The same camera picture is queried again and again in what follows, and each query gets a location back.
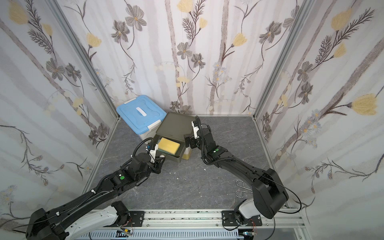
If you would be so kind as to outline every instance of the box lid handle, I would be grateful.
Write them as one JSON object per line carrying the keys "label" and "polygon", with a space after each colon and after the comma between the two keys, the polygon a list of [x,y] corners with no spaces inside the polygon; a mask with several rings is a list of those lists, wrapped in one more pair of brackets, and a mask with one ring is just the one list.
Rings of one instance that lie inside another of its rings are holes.
{"label": "box lid handle", "polygon": [[138,110],[141,113],[141,115],[143,115],[144,117],[147,116],[147,114],[143,111],[143,109],[137,107],[136,110]]}

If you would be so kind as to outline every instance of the red wire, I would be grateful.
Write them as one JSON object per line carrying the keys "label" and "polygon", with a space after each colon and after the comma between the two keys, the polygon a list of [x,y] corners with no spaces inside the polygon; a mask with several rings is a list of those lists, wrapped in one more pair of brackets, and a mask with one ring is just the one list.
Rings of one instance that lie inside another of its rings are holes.
{"label": "red wire", "polygon": [[256,234],[257,234],[257,228],[256,228],[256,225],[255,225],[255,222],[252,220],[252,224],[253,224],[253,229],[252,231],[255,232],[255,229],[256,229]]}

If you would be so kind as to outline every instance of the black cable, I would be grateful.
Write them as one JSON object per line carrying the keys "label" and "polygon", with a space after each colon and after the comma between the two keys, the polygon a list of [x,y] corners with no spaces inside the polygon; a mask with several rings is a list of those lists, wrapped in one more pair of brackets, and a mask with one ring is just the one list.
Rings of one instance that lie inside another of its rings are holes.
{"label": "black cable", "polygon": [[295,214],[295,213],[300,212],[301,207],[302,207],[302,204],[301,204],[301,200],[300,200],[299,196],[297,196],[296,193],[294,193],[291,189],[289,189],[289,188],[287,188],[287,187],[281,185],[280,183],[275,182],[275,181],[273,181],[273,180],[271,180],[271,179],[269,179],[269,178],[267,178],[267,177],[264,177],[263,175],[259,175],[259,176],[261,176],[261,177],[263,177],[263,178],[266,178],[266,179],[268,179],[269,181],[272,181],[272,182],[274,182],[274,183],[276,183],[276,184],[278,184],[278,185],[284,187],[285,189],[287,189],[288,191],[290,191],[291,193],[293,193],[293,194],[297,197],[297,199],[299,200],[299,202],[300,202],[300,208],[299,208],[297,211],[295,211],[295,212],[282,212],[282,211],[278,211],[278,212],[281,212],[281,213],[284,213],[284,214]]}
{"label": "black cable", "polygon": [[237,226],[237,227],[235,227],[235,228],[232,228],[232,229],[226,229],[226,228],[224,227],[224,225],[223,225],[223,228],[224,228],[225,230],[227,230],[227,231],[233,231],[233,230],[237,229],[238,227],[240,227],[240,225]]}
{"label": "black cable", "polygon": [[[94,192],[97,192],[101,186],[101,184],[103,183],[103,181],[105,179],[107,179],[108,176],[104,176],[99,182],[98,184],[96,185],[95,188],[93,188]],[[91,192],[89,191],[87,195],[85,195],[84,199],[77,205],[78,207],[80,207],[81,205],[83,205],[85,202],[87,202],[89,199],[91,199],[93,196],[95,196],[95,193],[94,192]]]}
{"label": "black cable", "polygon": [[211,128],[210,128],[210,126],[209,126],[208,124],[202,123],[201,125],[206,125],[207,128],[209,129],[209,132],[212,132],[212,131],[211,131]]}
{"label": "black cable", "polygon": [[[75,206],[75,207],[73,207],[73,208],[71,208],[71,209],[62,211],[60,214],[63,214],[63,213],[68,212],[68,211],[72,211],[73,209],[75,209],[75,208],[77,208],[77,207],[78,207],[78,206]],[[20,225],[20,226],[17,226],[17,227],[12,228],[12,231],[17,231],[17,230],[14,230],[14,229],[15,229],[15,228],[18,228],[18,227],[25,227],[25,226],[33,225],[33,224],[36,224],[36,223],[45,222],[45,221],[48,221],[48,220],[50,220],[51,218],[54,218],[54,217],[56,217],[56,215],[54,215],[54,216],[52,216],[52,217],[50,217],[50,218],[47,218],[47,219],[45,219],[45,220],[42,220],[42,221],[38,221],[38,222],[30,223],[30,224]]]}
{"label": "black cable", "polygon": [[296,213],[300,212],[301,207],[302,207],[303,205],[302,205],[302,203],[301,203],[300,198],[297,196],[296,193],[294,193],[291,189],[289,189],[289,188],[287,188],[287,187],[281,185],[280,183],[275,182],[275,181],[273,181],[273,180],[271,180],[271,179],[269,179],[269,178],[267,178],[267,177],[264,177],[263,175],[260,175],[260,174],[256,173],[254,170],[252,170],[252,169],[250,169],[249,167],[247,167],[247,166],[246,166],[244,163],[242,163],[241,161],[238,161],[238,162],[239,162],[241,165],[243,165],[245,168],[247,168],[249,171],[253,172],[254,174],[257,174],[257,175],[259,175],[260,177],[263,177],[263,178],[265,178],[265,179],[268,179],[269,181],[274,182],[274,183],[276,183],[276,184],[282,186],[283,188],[287,189],[288,191],[290,191],[291,193],[293,193],[293,194],[297,197],[297,199],[299,200],[299,203],[300,203],[300,208],[299,208],[299,210],[297,210],[297,211],[295,211],[295,212],[282,212],[282,211],[278,211],[278,212],[281,212],[281,213],[284,213],[284,214],[296,214]]}
{"label": "black cable", "polygon": [[19,231],[19,230],[15,230],[15,229],[12,229],[12,231],[14,231],[14,232],[21,232],[21,233],[26,233],[26,232]]}
{"label": "black cable", "polygon": [[139,145],[135,148],[135,150],[133,151],[133,154],[132,154],[132,157],[134,157],[136,155],[136,152],[139,150],[139,148],[141,147],[141,145],[143,145],[146,141],[148,140],[151,140],[151,149],[152,149],[152,146],[153,146],[153,138],[152,137],[149,137],[149,138],[146,138],[144,139],[141,143],[139,143]]}
{"label": "black cable", "polygon": [[231,157],[225,157],[225,158],[217,159],[217,160],[215,160],[213,162],[204,162],[204,163],[206,165],[214,165],[215,163],[223,161],[223,160],[236,160],[236,159],[235,158],[231,158]]}
{"label": "black cable", "polygon": [[276,221],[275,221],[275,217],[273,217],[273,231],[272,231],[271,235],[264,240],[268,240],[272,237],[273,233],[275,232],[275,228],[276,228]]}

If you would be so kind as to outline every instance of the yellow flower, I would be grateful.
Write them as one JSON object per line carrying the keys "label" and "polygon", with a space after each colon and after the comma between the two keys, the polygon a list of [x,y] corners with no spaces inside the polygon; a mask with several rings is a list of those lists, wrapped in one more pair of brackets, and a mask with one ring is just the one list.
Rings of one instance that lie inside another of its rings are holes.
{"label": "yellow flower", "polygon": [[351,17],[352,9],[348,9],[345,12],[341,12],[332,18],[331,27],[335,31],[341,30]]}
{"label": "yellow flower", "polygon": [[51,27],[51,25],[43,23],[42,26],[43,26],[44,31],[45,31],[48,35],[52,36],[53,31],[52,31],[52,27]]}
{"label": "yellow flower", "polygon": [[96,37],[95,35],[93,35],[92,33],[88,33],[87,34],[87,43],[95,48],[95,47],[98,47],[100,46],[101,44],[101,39],[99,39],[98,37]]}
{"label": "yellow flower", "polygon": [[189,83],[189,79],[186,76],[180,76],[177,78],[179,82]]}
{"label": "yellow flower", "polygon": [[288,107],[288,97],[285,94],[283,94],[279,99],[279,101],[277,101],[277,104],[278,105],[283,104],[284,107]]}
{"label": "yellow flower", "polygon": [[178,4],[177,7],[179,8],[180,11],[183,13],[188,13],[192,11],[193,7],[193,1],[192,0],[181,0]]}
{"label": "yellow flower", "polygon": [[205,28],[208,24],[208,21],[204,18],[200,18],[200,21],[199,21],[199,27],[200,28]]}
{"label": "yellow flower", "polygon": [[55,110],[55,106],[52,105],[52,104],[48,105],[48,110],[49,111],[54,111]]}
{"label": "yellow flower", "polygon": [[28,16],[23,7],[14,1],[11,1],[9,5],[9,18],[20,25],[28,23]]}
{"label": "yellow flower", "polygon": [[336,49],[335,53],[333,54],[333,56],[335,58],[339,58],[341,56],[343,56],[345,53],[347,52],[347,49],[345,48],[345,45],[342,43],[340,44],[340,46]]}
{"label": "yellow flower", "polygon": [[83,98],[75,98],[72,106],[74,106],[75,108],[78,108],[80,104],[83,104],[83,102],[84,102]]}
{"label": "yellow flower", "polygon": [[47,116],[47,117],[50,117],[51,116],[51,111],[49,110],[45,110],[43,111],[44,115]]}
{"label": "yellow flower", "polygon": [[238,46],[243,45],[246,41],[247,41],[247,39],[245,38],[245,36],[242,33],[238,33],[236,35],[235,39],[233,40],[233,45],[235,47],[238,47]]}
{"label": "yellow flower", "polygon": [[375,94],[367,94],[359,97],[352,103],[348,104],[348,107],[352,108],[355,112],[360,115],[375,115],[377,98]]}

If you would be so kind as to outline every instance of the floral wallpaper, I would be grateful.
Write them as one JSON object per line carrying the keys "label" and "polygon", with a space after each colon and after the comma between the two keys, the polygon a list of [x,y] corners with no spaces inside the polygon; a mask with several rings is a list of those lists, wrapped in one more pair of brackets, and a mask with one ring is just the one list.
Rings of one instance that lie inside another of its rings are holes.
{"label": "floral wallpaper", "polygon": [[0,235],[24,239],[32,212],[82,193],[116,118],[45,2],[0,6]]}
{"label": "floral wallpaper", "polygon": [[384,234],[383,11],[382,1],[315,1],[255,117],[312,239]]}
{"label": "floral wallpaper", "polygon": [[302,0],[58,0],[116,106],[252,114]]}

